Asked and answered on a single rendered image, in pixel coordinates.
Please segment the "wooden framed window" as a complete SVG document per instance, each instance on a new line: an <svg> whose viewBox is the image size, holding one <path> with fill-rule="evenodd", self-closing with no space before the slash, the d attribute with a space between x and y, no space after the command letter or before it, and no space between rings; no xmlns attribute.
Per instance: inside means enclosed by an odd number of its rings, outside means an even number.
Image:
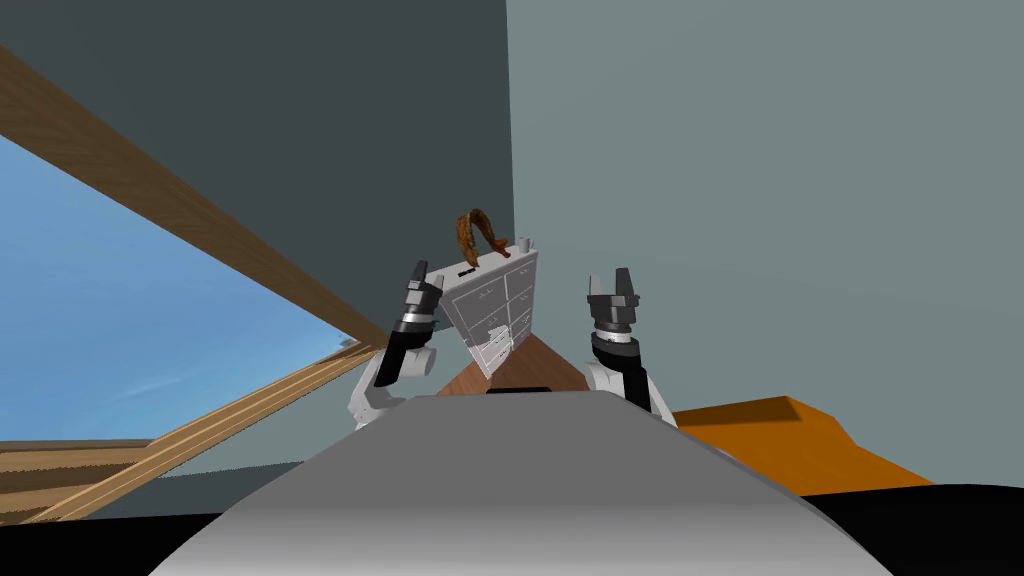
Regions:
<svg viewBox="0 0 1024 576"><path fill-rule="evenodd" d="M0 46L0 526L97 512L385 341Z"/></svg>

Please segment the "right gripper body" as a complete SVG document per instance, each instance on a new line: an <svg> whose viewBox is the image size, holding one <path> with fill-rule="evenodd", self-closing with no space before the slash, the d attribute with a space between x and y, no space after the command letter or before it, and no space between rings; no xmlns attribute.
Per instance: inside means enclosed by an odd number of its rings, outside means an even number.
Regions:
<svg viewBox="0 0 1024 576"><path fill-rule="evenodd" d="M638 295L600 294L586 297L594 328L609 333L631 333L637 322Z"/></svg>

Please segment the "white chest of drawers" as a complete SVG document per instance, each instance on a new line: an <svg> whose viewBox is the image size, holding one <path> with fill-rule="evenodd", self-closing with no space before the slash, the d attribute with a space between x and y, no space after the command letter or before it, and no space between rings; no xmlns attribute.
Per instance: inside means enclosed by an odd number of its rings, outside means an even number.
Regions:
<svg viewBox="0 0 1024 576"><path fill-rule="evenodd" d="M494 234L490 220L473 209L456 220L463 260L429 276L445 276L440 306L490 379L531 334L539 253L521 237L511 244Z"/></svg>

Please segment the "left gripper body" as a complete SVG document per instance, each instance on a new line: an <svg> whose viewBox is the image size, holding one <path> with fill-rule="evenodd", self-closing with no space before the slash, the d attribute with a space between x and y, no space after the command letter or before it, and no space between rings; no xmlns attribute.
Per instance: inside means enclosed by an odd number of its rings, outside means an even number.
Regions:
<svg viewBox="0 0 1024 576"><path fill-rule="evenodd" d="M404 316L432 317L443 289L422 280L411 280L407 285Z"/></svg>

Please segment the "orange furniture block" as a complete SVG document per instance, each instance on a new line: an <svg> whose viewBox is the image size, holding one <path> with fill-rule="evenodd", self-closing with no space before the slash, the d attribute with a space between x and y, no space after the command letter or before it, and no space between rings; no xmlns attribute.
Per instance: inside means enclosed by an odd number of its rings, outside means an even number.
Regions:
<svg viewBox="0 0 1024 576"><path fill-rule="evenodd" d="M831 415L786 396L685 410L684 433L799 496L928 486L857 445Z"/></svg>

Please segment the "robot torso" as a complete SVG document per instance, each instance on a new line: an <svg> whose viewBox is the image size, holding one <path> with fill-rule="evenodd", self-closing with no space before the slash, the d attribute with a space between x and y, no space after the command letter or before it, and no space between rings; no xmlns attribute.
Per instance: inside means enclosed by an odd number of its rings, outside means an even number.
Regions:
<svg viewBox="0 0 1024 576"><path fill-rule="evenodd" d="M814 506L607 392L417 397L152 576L891 576Z"/></svg>

